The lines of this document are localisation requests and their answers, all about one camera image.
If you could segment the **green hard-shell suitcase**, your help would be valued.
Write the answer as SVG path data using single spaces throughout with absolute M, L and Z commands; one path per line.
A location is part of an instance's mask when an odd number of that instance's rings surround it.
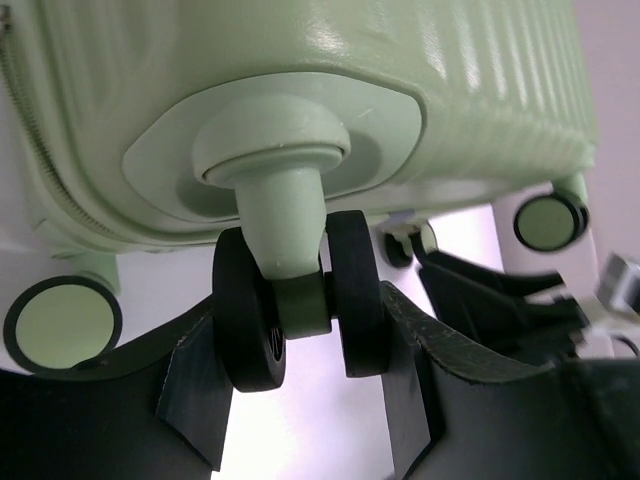
M 589 226 L 597 128 L 568 1 L 5 1 L 1 76 L 35 231 L 111 288 L 115 258 L 211 246 L 240 391 L 288 339 L 388 364 L 369 236 L 547 183 L 514 217 L 557 252 Z

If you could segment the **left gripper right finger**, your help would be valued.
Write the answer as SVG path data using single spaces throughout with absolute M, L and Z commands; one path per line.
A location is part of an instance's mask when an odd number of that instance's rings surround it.
M 384 404 L 397 479 L 551 479 L 547 370 L 497 354 L 381 284 L 391 327 Z

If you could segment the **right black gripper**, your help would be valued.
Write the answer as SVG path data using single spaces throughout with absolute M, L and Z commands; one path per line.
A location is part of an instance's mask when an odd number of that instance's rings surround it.
M 562 296 L 549 303 L 527 300 L 562 286 L 559 273 L 506 274 L 440 250 L 417 258 L 419 278 L 440 322 L 512 359 L 577 357 L 588 326 L 578 302 Z

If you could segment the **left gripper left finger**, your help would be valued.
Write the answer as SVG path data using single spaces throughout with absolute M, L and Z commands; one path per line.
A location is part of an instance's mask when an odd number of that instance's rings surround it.
M 232 386 L 214 346 L 212 300 L 74 366 L 80 479 L 208 479 L 221 467 Z

